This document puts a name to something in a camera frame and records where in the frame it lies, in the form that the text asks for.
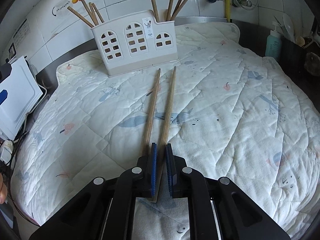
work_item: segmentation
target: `yellow pipe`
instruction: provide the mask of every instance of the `yellow pipe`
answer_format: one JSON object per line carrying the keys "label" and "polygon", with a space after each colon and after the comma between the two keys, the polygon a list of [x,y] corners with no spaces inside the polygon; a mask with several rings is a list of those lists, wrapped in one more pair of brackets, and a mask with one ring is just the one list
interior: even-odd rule
{"label": "yellow pipe", "polygon": [[230,18],[231,18],[230,0],[225,0],[225,6],[226,6],[225,8],[226,19],[227,19],[227,22],[230,22]]}

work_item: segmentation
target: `white quilted blanket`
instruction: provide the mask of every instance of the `white quilted blanket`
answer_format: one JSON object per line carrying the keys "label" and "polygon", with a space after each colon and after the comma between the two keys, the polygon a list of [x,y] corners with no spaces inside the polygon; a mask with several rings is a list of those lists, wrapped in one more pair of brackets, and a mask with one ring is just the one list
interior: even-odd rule
{"label": "white quilted blanket", "polygon": [[[231,178],[299,238],[319,210],[319,113],[273,58],[239,46],[236,25],[183,25],[176,36],[180,60],[160,66],[151,141],[177,66],[174,154],[206,177]],[[24,212],[42,225],[93,178],[135,166],[157,69],[108,78],[98,51],[58,67],[12,178]],[[171,199],[163,178],[158,203],[137,200],[133,239],[188,239],[187,201]]]}

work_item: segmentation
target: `utensil holder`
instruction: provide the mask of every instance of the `utensil holder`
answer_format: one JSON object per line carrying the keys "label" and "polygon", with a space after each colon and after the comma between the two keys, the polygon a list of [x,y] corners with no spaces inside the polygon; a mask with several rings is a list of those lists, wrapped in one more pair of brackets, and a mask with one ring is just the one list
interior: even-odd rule
{"label": "utensil holder", "polygon": [[157,23],[151,10],[91,30],[109,76],[178,59],[174,21]]}

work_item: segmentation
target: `black cable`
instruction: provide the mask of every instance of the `black cable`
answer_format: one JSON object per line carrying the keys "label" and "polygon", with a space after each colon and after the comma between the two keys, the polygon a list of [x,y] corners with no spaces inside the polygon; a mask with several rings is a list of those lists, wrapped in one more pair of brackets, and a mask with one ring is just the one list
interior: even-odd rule
{"label": "black cable", "polygon": [[13,172],[14,172],[14,168],[16,166],[16,163],[17,163],[17,159],[18,159],[18,155],[17,155],[17,152],[19,150],[19,147],[21,145],[21,142],[23,141],[24,137],[28,134],[28,132],[25,132],[21,135],[19,141],[17,142],[17,147],[14,147],[13,149],[13,153],[12,153],[12,156],[11,156],[11,159],[9,161],[9,172],[11,172],[11,165],[12,165],[12,160],[13,158],[15,157],[15,162],[14,162],[14,166],[13,166],[13,169],[12,169],[12,174],[9,176],[9,179],[8,179],[8,195],[14,205],[14,207],[16,208],[16,210],[18,211],[18,213],[20,214],[20,216],[22,216],[26,221],[28,221],[29,223],[37,226],[37,227],[40,227],[39,225],[35,224],[34,222],[30,221],[23,213],[22,211],[20,211],[20,209],[17,207],[17,205],[15,204],[14,200],[13,200],[13,197],[12,197],[12,194],[11,194],[11,178],[12,178],[12,175],[13,175]]}

